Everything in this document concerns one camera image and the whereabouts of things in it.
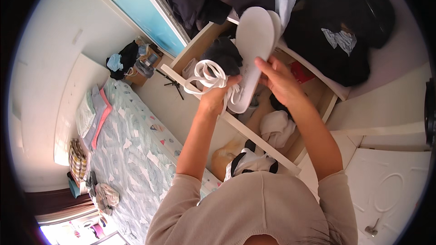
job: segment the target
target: bedsheet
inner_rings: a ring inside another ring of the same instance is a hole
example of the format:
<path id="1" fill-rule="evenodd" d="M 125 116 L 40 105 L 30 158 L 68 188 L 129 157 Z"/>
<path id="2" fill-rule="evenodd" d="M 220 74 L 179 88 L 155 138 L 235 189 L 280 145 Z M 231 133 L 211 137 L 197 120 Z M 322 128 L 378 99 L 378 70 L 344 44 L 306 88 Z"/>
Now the bedsheet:
<path id="1" fill-rule="evenodd" d="M 113 110 L 101 128 L 91 170 L 98 182 L 119 193 L 112 212 L 118 232 L 131 245 L 144 244 L 153 215 L 171 187 L 182 144 L 129 85 L 109 78 L 104 91 Z M 205 169 L 202 198 L 220 184 Z"/>

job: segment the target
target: tiled floor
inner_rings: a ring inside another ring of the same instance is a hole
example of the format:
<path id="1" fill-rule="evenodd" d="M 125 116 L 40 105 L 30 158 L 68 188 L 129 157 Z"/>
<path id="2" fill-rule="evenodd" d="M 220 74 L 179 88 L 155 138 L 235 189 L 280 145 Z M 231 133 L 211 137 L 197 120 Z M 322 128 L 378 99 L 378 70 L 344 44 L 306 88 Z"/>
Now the tiled floor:
<path id="1" fill-rule="evenodd" d="M 171 59 L 164 56 L 160 65 L 163 63 L 170 64 Z M 155 73 L 144 86 L 132 85 L 132 88 L 177 140 L 184 144 L 198 109 L 199 100 L 185 93 L 181 87 L 184 98 L 182 100 L 177 89 L 174 86 L 164 86 L 165 83 L 169 81 L 161 74 Z M 212 136 L 207 167 L 209 167 L 212 153 L 232 139 L 239 140 L 242 144 L 247 140 L 227 122 L 218 120 Z"/>
<path id="2" fill-rule="evenodd" d="M 170 64 L 171 59 L 164 56 L 161 61 L 161 64 L 163 63 Z M 143 87 L 133 85 L 132 88 L 166 128 L 184 144 L 198 109 L 199 100 L 184 91 L 182 91 L 184 97 L 184 100 L 182 100 L 175 87 L 164 86 L 164 84 L 168 82 L 167 79 L 156 73 L 151 79 L 147 80 Z M 208 167 L 212 153 L 232 139 L 237 139 L 242 143 L 246 141 L 246 138 L 235 128 L 223 120 L 218 120 L 209 151 Z M 363 137 L 347 137 L 346 135 L 340 135 L 334 136 L 334 139 L 341 151 L 345 169 Z M 318 179 L 310 159 L 302 161 L 302 171 L 298 177 L 310 188 L 312 193 L 319 200 L 317 195 Z"/>

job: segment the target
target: forearm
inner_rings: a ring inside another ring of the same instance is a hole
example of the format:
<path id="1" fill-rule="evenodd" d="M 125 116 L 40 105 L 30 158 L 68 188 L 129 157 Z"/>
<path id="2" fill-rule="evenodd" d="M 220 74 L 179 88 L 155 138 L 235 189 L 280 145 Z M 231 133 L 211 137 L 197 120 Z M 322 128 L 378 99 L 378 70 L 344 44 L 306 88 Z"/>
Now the forearm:
<path id="1" fill-rule="evenodd" d="M 318 180 L 342 170 L 341 152 L 311 101 L 301 96 L 292 99 L 287 107 L 304 140 Z"/>
<path id="2" fill-rule="evenodd" d="M 177 161 L 176 173 L 189 175 L 201 181 L 217 116 L 216 113 L 199 106 Z"/>

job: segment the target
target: tripod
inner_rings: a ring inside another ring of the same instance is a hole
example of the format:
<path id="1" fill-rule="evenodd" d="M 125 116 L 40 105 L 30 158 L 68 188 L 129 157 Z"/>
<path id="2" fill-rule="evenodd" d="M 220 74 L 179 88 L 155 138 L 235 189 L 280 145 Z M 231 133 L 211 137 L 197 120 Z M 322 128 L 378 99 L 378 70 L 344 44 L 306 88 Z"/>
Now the tripod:
<path id="1" fill-rule="evenodd" d="M 180 97 L 182 98 L 182 100 L 185 100 L 182 96 L 182 93 L 180 92 L 180 83 L 176 82 L 175 80 L 171 79 L 168 77 L 168 75 L 163 74 L 160 70 L 158 70 L 157 68 L 154 68 L 154 70 L 156 70 L 159 74 L 161 74 L 162 76 L 164 76 L 166 79 L 168 79 L 170 81 L 170 83 L 166 83 L 164 84 L 164 86 L 167 85 L 173 85 L 176 87 L 177 91 L 179 92 Z"/>

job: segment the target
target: beige sweater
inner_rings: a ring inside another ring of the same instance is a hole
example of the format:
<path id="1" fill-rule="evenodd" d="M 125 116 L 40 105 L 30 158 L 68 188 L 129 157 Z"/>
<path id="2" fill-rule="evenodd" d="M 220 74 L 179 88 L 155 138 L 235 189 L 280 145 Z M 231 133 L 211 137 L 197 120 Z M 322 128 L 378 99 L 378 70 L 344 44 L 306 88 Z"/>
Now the beige sweater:
<path id="1" fill-rule="evenodd" d="M 335 232 L 343 244 L 357 244 L 344 171 L 319 182 L 320 204 L 297 177 L 265 171 L 233 177 L 197 206 L 200 187 L 198 179 L 176 174 L 151 222 L 146 244 L 242 245 L 262 234 L 280 245 L 305 244 L 313 237 L 329 239 Z"/>

